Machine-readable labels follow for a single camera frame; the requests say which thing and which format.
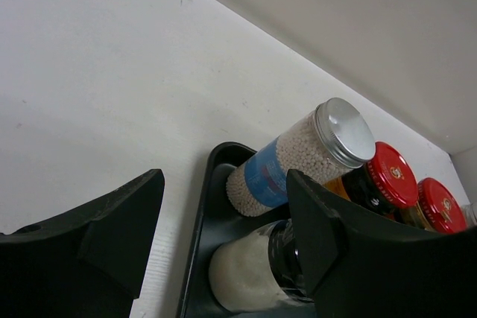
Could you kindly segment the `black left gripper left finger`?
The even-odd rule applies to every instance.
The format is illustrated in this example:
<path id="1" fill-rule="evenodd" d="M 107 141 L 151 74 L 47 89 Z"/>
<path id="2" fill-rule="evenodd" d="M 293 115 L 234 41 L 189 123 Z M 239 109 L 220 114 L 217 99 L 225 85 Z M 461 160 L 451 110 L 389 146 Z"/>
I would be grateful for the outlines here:
<path id="1" fill-rule="evenodd" d="M 149 170 L 62 214 L 1 235 L 2 317 L 128 317 L 165 179 Z"/>

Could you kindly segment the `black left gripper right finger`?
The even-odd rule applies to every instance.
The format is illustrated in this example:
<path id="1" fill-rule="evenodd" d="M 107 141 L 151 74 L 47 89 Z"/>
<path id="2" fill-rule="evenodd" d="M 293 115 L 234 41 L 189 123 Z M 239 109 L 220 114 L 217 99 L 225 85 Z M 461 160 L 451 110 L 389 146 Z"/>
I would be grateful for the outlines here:
<path id="1" fill-rule="evenodd" d="M 474 317 L 476 230 L 394 222 L 300 171 L 288 204 L 306 293 L 318 317 Z"/>

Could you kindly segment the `red lid sauce jar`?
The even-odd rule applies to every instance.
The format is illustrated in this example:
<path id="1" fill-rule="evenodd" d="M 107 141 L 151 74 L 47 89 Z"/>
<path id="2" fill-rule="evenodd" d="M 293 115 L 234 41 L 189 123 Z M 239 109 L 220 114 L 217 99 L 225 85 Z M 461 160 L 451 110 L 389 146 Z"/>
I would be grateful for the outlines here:
<path id="1" fill-rule="evenodd" d="M 414 173 L 400 152 L 378 141 L 374 157 L 324 187 L 381 216 L 417 204 L 418 185 Z"/>
<path id="2" fill-rule="evenodd" d="M 400 209 L 395 218 L 418 229 L 443 234 L 455 234 L 467 229 L 464 214 L 452 193 L 431 177 L 419 181 L 417 204 Z"/>

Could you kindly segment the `black knob grinder bottle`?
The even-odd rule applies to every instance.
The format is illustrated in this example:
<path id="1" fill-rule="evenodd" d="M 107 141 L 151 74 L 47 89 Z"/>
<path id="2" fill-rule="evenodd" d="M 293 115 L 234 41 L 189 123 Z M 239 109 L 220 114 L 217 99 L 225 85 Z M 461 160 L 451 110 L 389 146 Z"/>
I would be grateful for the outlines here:
<path id="1" fill-rule="evenodd" d="M 309 305 L 290 219 L 262 226 L 222 244 L 209 264 L 218 303 L 233 313 Z"/>

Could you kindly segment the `silver lid blue label shaker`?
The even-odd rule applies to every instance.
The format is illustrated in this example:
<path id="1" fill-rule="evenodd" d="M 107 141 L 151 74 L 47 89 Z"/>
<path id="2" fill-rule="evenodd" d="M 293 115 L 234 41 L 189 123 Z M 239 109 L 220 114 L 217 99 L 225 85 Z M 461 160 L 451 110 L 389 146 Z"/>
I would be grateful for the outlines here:
<path id="1" fill-rule="evenodd" d="M 239 165 L 227 179 L 227 197 L 238 213 L 258 217 L 287 203 L 291 169 L 324 184 L 360 168 L 375 152 L 361 113 L 330 98 Z"/>

